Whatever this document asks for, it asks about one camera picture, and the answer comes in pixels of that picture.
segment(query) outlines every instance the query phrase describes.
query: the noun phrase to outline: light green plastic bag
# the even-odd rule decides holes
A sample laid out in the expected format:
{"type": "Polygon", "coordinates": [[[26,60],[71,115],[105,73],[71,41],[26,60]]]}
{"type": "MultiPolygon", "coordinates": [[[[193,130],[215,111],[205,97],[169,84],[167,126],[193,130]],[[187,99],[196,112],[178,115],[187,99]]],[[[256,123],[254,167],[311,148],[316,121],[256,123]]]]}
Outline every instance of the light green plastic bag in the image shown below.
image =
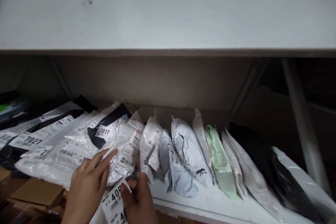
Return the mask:
{"type": "Polygon", "coordinates": [[[204,128],[205,139],[212,152],[212,167],[216,175],[219,188],[231,199],[237,197],[235,179],[233,177],[229,159],[225,153],[219,135],[214,127],[208,125],[204,128]]]}

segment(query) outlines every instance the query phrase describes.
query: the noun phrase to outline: white package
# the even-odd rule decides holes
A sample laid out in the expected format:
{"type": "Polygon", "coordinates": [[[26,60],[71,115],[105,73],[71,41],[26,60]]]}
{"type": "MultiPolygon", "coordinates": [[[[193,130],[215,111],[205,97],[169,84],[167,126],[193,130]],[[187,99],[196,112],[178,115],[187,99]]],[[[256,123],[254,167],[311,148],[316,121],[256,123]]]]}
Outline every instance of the white package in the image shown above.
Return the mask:
{"type": "Polygon", "coordinates": [[[282,205],[273,190],[266,183],[264,176],[260,173],[243,147],[228,131],[226,131],[226,133],[228,135],[228,141],[233,146],[238,157],[246,187],[260,205],[270,212],[278,221],[285,222],[282,205]]]}
{"type": "Polygon", "coordinates": [[[113,150],[118,149],[118,153],[110,161],[107,186],[113,186],[121,178],[131,176],[138,162],[140,132],[123,120],[119,122],[117,132],[117,136],[102,147],[102,149],[110,149],[103,159],[113,150]]]}
{"type": "Polygon", "coordinates": [[[272,147],[272,149],[277,154],[280,163],[282,163],[289,170],[289,172],[307,194],[308,198],[315,206],[316,210],[319,212],[324,221],[328,224],[335,224],[335,202],[304,170],[302,170],[301,167],[299,167],[294,161],[287,157],[284,152],[279,150],[277,147],[272,147]]]}
{"type": "Polygon", "coordinates": [[[231,168],[232,168],[232,172],[233,172],[233,176],[234,176],[234,182],[236,184],[237,187],[237,191],[238,194],[241,196],[242,199],[244,199],[244,197],[247,196],[247,188],[246,185],[244,183],[244,178],[243,178],[243,173],[241,171],[239,162],[238,162],[238,158],[236,156],[236,154],[233,152],[233,147],[230,146],[229,143],[230,140],[228,139],[229,137],[227,136],[227,134],[222,131],[222,144],[224,147],[224,150],[228,156],[231,168]]]}
{"type": "Polygon", "coordinates": [[[170,193],[173,188],[169,157],[169,147],[172,144],[173,142],[170,137],[170,132],[167,129],[164,129],[162,136],[159,139],[159,153],[162,173],[164,175],[164,186],[167,193],[170,193]]]}
{"type": "Polygon", "coordinates": [[[183,120],[174,118],[171,123],[173,144],[182,164],[202,185],[212,184],[211,171],[192,128],[183,120]]]}
{"type": "Polygon", "coordinates": [[[201,116],[201,112],[195,108],[195,118],[192,122],[192,128],[195,132],[195,135],[198,139],[198,143],[199,146],[202,149],[204,158],[205,158],[205,162],[207,163],[211,175],[212,175],[212,182],[215,186],[218,186],[217,181],[216,181],[216,176],[215,176],[215,172],[213,171],[212,168],[212,153],[209,150],[207,141],[205,139],[205,132],[204,132],[204,126],[203,126],[203,121],[202,121],[202,116],[201,116]]]}
{"type": "Polygon", "coordinates": [[[163,128],[154,117],[150,116],[140,139],[140,162],[141,172],[147,175],[147,179],[151,184],[153,182],[153,173],[147,163],[162,133],[163,128]]]}
{"type": "Polygon", "coordinates": [[[167,131],[164,131],[161,137],[161,143],[167,148],[161,151],[167,151],[169,155],[170,173],[166,173],[165,188],[167,192],[172,189],[186,198],[194,198],[198,194],[198,187],[194,183],[194,178],[182,165],[180,158],[176,152],[173,141],[167,131]]]}

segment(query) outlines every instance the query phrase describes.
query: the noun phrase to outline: shelf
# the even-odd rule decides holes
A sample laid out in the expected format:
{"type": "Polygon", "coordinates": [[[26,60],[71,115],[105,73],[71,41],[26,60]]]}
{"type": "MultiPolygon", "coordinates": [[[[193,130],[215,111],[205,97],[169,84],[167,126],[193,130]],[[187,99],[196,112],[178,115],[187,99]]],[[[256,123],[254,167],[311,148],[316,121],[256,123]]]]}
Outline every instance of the shelf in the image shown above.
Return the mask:
{"type": "Polygon", "coordinates": [[[0,0],[0,9],[0,50],[336,48],[336,0],[0,0]]]}

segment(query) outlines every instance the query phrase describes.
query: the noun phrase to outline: white shelf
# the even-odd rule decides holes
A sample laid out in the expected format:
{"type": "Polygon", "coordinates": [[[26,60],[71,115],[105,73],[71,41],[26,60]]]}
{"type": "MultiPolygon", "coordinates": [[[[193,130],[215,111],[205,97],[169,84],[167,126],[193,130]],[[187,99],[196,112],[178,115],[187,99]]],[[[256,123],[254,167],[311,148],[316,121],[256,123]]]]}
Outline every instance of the white shelf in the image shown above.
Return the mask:
{"type": "MultiPolygon", "coordinates": [[[[251,196],[231,200],[219,188],[205,188],[197,181],[198,195],[194,199],[184,198],[176,192],[166,193],[164,183],[155,179],[150,186],[155,208],[205,223],[230,224],[280,224],[266,209],[251,196]]],[[[288,224],[313,224],[310,220],[286,208],[283,209],[288,224]]]]}
{"type": "Polygon", "coordinates": [[[336,48],[336,0],[0,0],[0,10],[0,50],[336,48]]]}

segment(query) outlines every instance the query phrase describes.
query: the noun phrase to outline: hand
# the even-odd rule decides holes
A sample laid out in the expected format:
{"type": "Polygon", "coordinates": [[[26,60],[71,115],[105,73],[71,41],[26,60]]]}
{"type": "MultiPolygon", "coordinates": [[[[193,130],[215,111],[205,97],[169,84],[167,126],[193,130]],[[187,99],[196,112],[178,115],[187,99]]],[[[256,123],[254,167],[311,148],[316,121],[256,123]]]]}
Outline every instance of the hand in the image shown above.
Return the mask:
{"type": "Polygon", "coordinates": [[[124,184],[121,185],[120,192],[128,224],[159,224],[151,190],[147,182],[147,175],[140,172],[139,180],[132,178],[127,183],[133,194],[124,184]]]}
{"type": "Polygon", "coordinates": [[[98,152],[92,160],[84,159],[73,172],[62,224],[88,224],[99,207],[109,176],[110,160],[118,150],[102,161],[108,149],[98,152]]]}

